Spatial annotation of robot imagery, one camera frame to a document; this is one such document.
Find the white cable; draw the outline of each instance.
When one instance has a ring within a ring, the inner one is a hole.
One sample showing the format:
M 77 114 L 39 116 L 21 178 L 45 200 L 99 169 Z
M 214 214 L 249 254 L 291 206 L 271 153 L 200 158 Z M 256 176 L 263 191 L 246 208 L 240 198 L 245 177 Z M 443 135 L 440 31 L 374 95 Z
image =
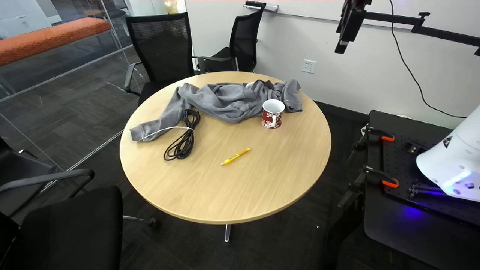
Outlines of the white cable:
M 171 126 L 171 127 L 162 128 L 162 129 L 160 129 L 159 131 L 155 131 L 155 132 L 153 132 L 152 134 L 150 134 L 150 135 L 147 135 L 147 136 L 145 136 L 145 137 L 141 138 L 141 139 L 140 139 L 140 141 L 143 141 L 143 139 L 145 139 L 145 138 L 147 138 L 147 137 L 150 137 L 150 136 L 152 136 L 153 134 L 157 134 L 157 133 L 159 133 L 159 132 L 161 132 L 161 131 L 164 131 L 164 130 L 167 130 L 167 129 L 170 129 L 170 128 L 191 129 L 192 131 L 194 131 L 194 129 L 193 129 L 193 128 L 191 128 L 191 127 L 185 127 L 185 126 Z

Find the mug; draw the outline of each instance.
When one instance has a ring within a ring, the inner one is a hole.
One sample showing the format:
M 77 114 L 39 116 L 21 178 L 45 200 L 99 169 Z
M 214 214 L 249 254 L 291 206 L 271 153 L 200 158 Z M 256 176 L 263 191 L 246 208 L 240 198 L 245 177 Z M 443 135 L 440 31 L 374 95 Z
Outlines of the mug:
M 282 125 L 283 110 L 285 104 L 277 99 L 269 99 L 264 102 L 264 115 L 262 124 L 266 128 L 279 128 Z

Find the orange bench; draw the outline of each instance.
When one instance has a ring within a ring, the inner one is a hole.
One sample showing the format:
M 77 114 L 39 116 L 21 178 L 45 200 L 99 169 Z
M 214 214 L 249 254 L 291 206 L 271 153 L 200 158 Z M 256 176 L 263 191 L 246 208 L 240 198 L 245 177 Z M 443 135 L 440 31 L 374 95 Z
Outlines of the orange bench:
M 0 66 L 110 30 L 106 20 L 83 18 L 0 40 Z

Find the electrical outlet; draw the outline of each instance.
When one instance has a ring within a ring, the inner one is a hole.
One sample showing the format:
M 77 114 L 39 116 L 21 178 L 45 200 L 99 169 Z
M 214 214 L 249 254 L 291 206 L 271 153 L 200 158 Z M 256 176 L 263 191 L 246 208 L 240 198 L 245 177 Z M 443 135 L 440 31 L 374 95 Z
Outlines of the electrical outlet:
M 302 71 L 308 73 L 315 73 L 315 67 L 317 66 L 317 61 L 304 59 L 305 63 L 303 65 Z

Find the pen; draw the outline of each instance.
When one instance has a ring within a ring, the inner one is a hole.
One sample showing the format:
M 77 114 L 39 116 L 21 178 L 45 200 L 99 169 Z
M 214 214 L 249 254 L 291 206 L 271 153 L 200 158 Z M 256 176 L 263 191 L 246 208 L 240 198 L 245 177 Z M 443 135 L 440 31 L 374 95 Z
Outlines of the pen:
M 223 166 L 223 165 L 227 165 L 227 164 L 230 164 L 232 163 L 236 158 L 238 158 L 239 156 L 245 154 L 246 152 L 250 151 L 251 148 L 247 148 L 245 150 L 243 150 L 242 152 L 236 154 L 235 156 L 233 156 L 232 158 L 228 159 L 228 160 L 225 160 L 224 162 L 222 162 L 222 164 L 220 164 L 220 166 Z

